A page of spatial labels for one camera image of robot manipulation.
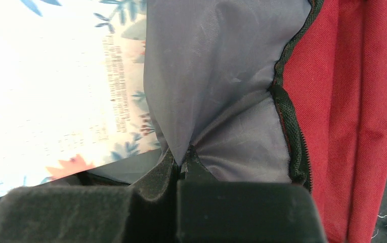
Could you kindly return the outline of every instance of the black fabric trim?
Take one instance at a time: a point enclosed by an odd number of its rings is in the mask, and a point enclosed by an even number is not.
[[[293,183],[302,185],[309,192],[312,192],[313,188],[309,153],[304,135],[297,122],[294,105],[283,88],[283,72],[294,47],[317,18],[323,2],[324,0],[309,0],[311,10],[305,24],[284,47],[280,60],[275,64],[274,80],[268,89],[274,99],[275,108],[280,116],[281,127],[287,142],[290,155],[289,177]]]

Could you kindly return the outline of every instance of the paper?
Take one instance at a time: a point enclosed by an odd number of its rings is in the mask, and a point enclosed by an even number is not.
[[[0,0],[0,196],[158,148],[142,0]]]

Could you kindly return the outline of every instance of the red bag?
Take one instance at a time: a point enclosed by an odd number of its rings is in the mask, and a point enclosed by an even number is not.
[[[387,1],[324,1],[284,80],[329,241],[370,242],[387,179]]]

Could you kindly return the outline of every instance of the orange flower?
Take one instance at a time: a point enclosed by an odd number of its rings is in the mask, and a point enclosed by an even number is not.
[[[70,160],[60,160],[59,164],[62,168],[46,167],[53,180],[95,168],[94,163],[87,165],[80,154],[77,154]]]

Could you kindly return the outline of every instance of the black object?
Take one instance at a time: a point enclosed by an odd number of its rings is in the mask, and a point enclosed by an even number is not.
[[[189,148],[130,186],[18,188],[0,200],[0,242],[326,242],[301,186],[218,182]]]

